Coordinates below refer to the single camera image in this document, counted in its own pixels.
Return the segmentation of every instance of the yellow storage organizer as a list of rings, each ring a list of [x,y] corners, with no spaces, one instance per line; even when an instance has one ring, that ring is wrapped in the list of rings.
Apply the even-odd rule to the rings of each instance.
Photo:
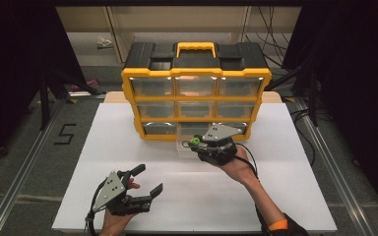
[[[140,137],[176,141],[213,123],[248,139],[272,74],[257,43],[136,42],[121,76]]]

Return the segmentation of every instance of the dark floor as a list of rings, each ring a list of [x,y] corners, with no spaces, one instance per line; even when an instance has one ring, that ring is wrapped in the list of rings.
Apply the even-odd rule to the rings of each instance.
[[[121,90],[120,70],[119,67],[83,67],[85,77],[99,79],[97,89],[106,91]],[[289,85],[287,83],[282,87],[288,89]],[[0,156],[0,201],[11,186],[38,134],[41,118],[37,101],[38,98],[31,103],[31,114],[24,117],[18,130],[6,144],[8,155]],[[103,99],[87,98],[75,102],[65,103],[57,115],[45,146],[1,230],[1,235],[68,235],[52,230],[52,220],[76,167],[97,107]],[[295,102],[287,102],[286,105],[290,112],[298,109]],[[351,162],[351,151],[335,121],[331,120],[329,112],[321,109],[318,113],[320,132],[367,215],[375,235],[378,235],[378,196],[361,169]],[[68,137],[58,136],[64,124],[76,124],[65,128],[65,133],[74,134],[74,137],[69,145],[55,145],[68,140]],[[297,127],[310,138],[303,120],[297,122]],[[300,138],[311,160],[312,149]],[[318,151],[312,169],[339,228],[336,233],[324,235],[358,235]]]

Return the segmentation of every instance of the human hand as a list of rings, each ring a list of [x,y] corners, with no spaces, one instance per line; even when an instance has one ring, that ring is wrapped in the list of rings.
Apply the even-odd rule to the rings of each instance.
[[[139,189],[140,185],[134,183],[134,178],[128,181],[129,189]],[[137,214],[127,214],[124,216],[112,215],[108,209],[105,210],[103,219],[103,226],[100,230],[99,236],[117,236],[122,233],[128,222]]]
[[[241,146],[236,147],[237,153],[235,155],[248,161],[246,150]],[[246,182],[250,180],[257,181],[257,178],[254,175],[254,172],[251,169],[251,167],[241,160],[234,158],[229,163],[222,166],[218,166],[218,168],[223,170],[223,172],[225,172],[231,179],[241,183],[242,185],[245,185]]]

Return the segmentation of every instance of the white tabletop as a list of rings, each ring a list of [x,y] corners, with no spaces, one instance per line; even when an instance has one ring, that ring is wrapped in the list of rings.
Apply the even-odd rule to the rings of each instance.
[[[129,104],[102,103],[53,223],[53,229],[83,231],[97,185],[114,170],[146,164],[136,177],[140,197],[163,183],[151,211],[140,213],[127,232],[253,233],[260,231],[247,191],[219,169],[198,158],[178,157],[174,142],[142,141]],[[269,195],[310,233],[337,230],[284,104],[261,105],[251,138],[243,142],[256,158]],[[102,226],[103,212],[94,220]]]

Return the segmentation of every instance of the orange sleeve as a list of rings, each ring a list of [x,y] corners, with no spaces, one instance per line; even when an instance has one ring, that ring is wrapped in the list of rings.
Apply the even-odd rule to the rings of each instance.
[[[270,231],[278,230],[278,229],[287,229],[287,219],[280,220],[269,225]]]

